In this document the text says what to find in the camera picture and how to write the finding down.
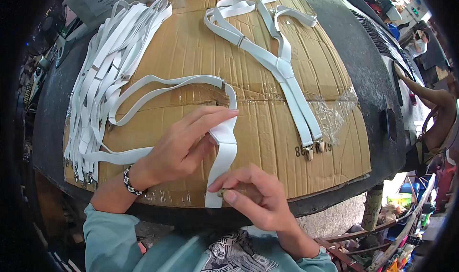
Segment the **hand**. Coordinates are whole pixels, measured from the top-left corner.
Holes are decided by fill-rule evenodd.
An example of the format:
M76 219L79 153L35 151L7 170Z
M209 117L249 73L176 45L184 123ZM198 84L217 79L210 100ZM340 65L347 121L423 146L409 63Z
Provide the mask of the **hand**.
M237 115L238 110L222 106L202 106L186 115L170 126L147 156L132 166L131 185L145 190L192 174L215 146L208 131Z
M403 79L405 77L405 73L403 72L403 70L400 68L400 66L397 63L395 64L394 67L395 67L395 73L397 73L400 79Z
M217 177L208 187L209 192L229 189L223 199L248 217L259 229L286 231L299 228L287 204L284 186L275 175L258 166L249 165ZM235 189L246 189L249 196Z

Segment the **fingernail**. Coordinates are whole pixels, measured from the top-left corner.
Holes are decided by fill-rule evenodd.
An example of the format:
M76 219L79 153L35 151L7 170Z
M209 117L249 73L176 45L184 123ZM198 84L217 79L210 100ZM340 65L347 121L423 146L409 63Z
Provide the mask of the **fingernail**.
M225 193L223 193L223 199L229 204L234 203L236 201L236 198L237 198L237 194L230 189L225 191Z

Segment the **sleeve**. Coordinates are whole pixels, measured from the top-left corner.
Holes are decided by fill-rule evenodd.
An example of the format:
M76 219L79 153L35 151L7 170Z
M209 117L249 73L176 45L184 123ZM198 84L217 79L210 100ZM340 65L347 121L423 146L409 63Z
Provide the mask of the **sleeve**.
M134 231L140 220L127 214L98 212L92 204L84 213L86 271L132 271L142 258Z
M318 255L314 258L301 258L296 261L298 266L307 272L337 272L335 264L331 262L330 256L325 248L320 247Z

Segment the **black and white beaded bracelet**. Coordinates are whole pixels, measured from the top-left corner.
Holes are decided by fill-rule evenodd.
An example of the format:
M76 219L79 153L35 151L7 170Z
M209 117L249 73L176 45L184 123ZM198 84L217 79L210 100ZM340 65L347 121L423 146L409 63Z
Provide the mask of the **black and white beaded bracelet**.
M131 166L132 165L128 166L123 172L123 183L131 194L141 195L143 194L143 191L133 188L131 183L129 182L129 169L131 168Z

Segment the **suspender clip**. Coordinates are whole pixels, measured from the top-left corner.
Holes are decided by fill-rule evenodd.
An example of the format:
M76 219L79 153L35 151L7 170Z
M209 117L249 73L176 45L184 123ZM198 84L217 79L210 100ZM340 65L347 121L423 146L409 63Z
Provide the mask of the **suspender clip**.
M323 153L325 151L325 143L324 143L324 140L323 139L319 139L317 140L316 142L318 144L318 151L320 151L321 153Z
M308 160L313 160L314 158L314 148L312 145L306 147L306 156Z

